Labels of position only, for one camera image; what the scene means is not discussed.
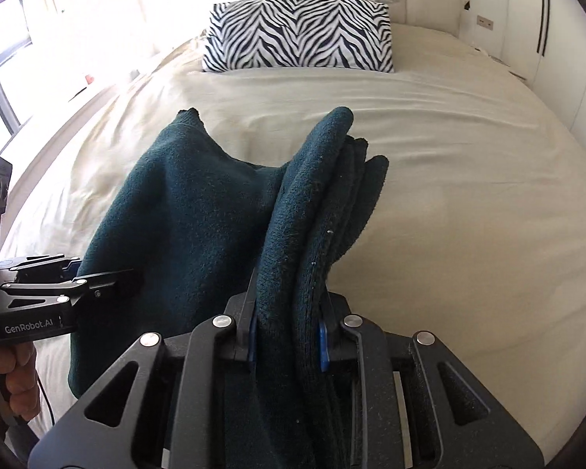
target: human hand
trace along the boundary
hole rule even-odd
[[[6,374],[11,393],[9,406],[15,415],[30,421],[39,414],[39,385],[35,362],[37,351],[32,342],[0,347],[0,374]]]

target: black cable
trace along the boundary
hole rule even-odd
[[[44,385],[41,384],[41,379],[39,379],[39,374],[37,374],[37,382],[39,384],[39,388],[41,389],[41,393],[44,394],[45,403],[48,404],[48,411],[50,411],[50,419],[52,420],[52,426],[54,426],[54,413],[52,412],[52,406],[50,405],[50,401],[48,400],[47,394],[45,394]]]

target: electrical outlet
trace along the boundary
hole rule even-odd
[[[477,25],[492,30],[493,22],[490,19],[486,19],[485,17],[479,15],[477,16]]]

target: white cabinet door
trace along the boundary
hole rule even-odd
[[[541,58],[537,51],[542,0],[508,0],[508,19],[501,60],[532,86]]]
[[[547,48],[532,89],[568,129],[586,90],[586,14],[577,0],[551,0]]]

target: knit fabric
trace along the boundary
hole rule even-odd
[[[134,268],[137,296],[76,304],[69,384],[81,394],[146,331],[172,337],[223,312],[257,276],[257,362],[226,382],[230,467],[344,467],[347,407],[319,369],[319,300],[356,241],[388,161],[365,162],[336,108],[290,163],[228,156],[197,111],[181,111],[139,159],[95,233],[80,274]]]

